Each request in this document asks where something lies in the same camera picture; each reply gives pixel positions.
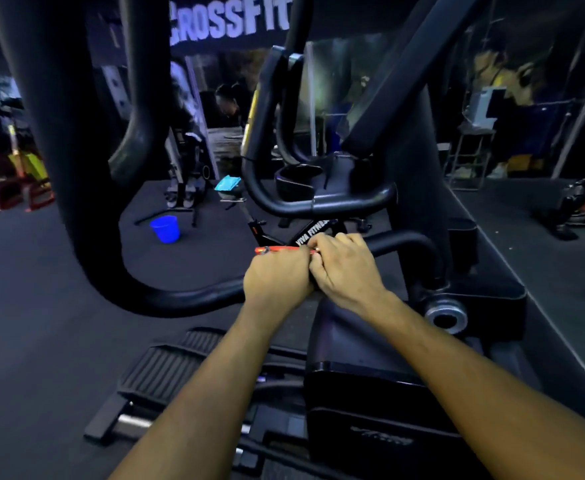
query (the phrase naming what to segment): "foot pedal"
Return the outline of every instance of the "foot pedal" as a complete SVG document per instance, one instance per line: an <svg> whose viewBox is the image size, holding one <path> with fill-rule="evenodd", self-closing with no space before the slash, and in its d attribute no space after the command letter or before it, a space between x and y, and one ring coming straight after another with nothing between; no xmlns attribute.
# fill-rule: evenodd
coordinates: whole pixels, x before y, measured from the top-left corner
<svg viewBox="0 0 585 480"><path fill-rule="evenodd" d="M162 410L224 337L224 331L194 329L156 340L120 377L117 391L129 401Z"/></svg>

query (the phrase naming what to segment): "forearm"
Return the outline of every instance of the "forearm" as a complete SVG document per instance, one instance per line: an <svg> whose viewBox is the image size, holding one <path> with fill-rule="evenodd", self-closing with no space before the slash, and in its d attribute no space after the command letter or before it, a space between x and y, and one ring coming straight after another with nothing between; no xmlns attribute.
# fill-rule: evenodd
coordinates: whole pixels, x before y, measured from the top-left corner
<svg viewBox="0 0 585 480"><path fill-rule="evenodd" d="M585 478L585 419L396 297L366 317L406 358L497 479Z"/></svg>
<svg viewBox="0 0 585 480"><path fill-rule="evenodd" d="M245 305L224 339L153 427L129 452L111 480L226 479L250 397L275 330L259 328Z"/></svg>

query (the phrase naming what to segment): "blue bucket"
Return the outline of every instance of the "blue bucket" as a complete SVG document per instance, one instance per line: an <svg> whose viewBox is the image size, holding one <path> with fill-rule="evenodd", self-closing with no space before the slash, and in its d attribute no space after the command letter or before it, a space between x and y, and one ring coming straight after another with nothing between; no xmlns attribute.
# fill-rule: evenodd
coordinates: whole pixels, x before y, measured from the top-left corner
<svg viewBox="0 0 585 480"><path fill-rule="evenodd" d="M179 239L179 226L175 216L159 217L151 221L151 227L164 244L171 244Z"/></svg>

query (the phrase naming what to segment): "hand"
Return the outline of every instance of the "hand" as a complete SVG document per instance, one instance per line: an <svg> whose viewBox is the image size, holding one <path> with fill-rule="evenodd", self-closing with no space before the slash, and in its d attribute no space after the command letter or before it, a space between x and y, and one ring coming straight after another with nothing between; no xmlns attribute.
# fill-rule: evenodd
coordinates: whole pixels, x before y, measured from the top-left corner
<svg viewBox="0 0 585 480"><path fill-rule="evenodd" d="M337 306L366 318L370 309L388 296L361 234L330 237L320 233L310 239L308 247L319 250L312 255L310 271Z"/></svg>
<svg viewBox="0 0 585 480"><path fill-rule="evenodd" d="M278 328L312 292L309 262L307 246L255 256L244 276L245 306Z"/></svg>

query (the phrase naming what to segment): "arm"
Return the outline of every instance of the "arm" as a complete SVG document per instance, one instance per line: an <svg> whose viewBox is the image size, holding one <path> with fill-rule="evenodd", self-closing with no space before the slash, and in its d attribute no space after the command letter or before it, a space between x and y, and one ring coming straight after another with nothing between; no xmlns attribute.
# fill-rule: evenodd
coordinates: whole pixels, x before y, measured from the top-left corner
<svg viewBox="0 0 585 480"><path fill-rule="evenodd" d="M585 419L432 326L385 290L360 235L320 235L308 245L320 249L310 265L320 288L405 357L494 478L585 478Z"/></svg>
<svg viewBox="0 0 585 480"><path fill-rule="evenodd" d="M311 291L308 248L253 259L228 333L110 480L226 479L273 335Z"/></svg>

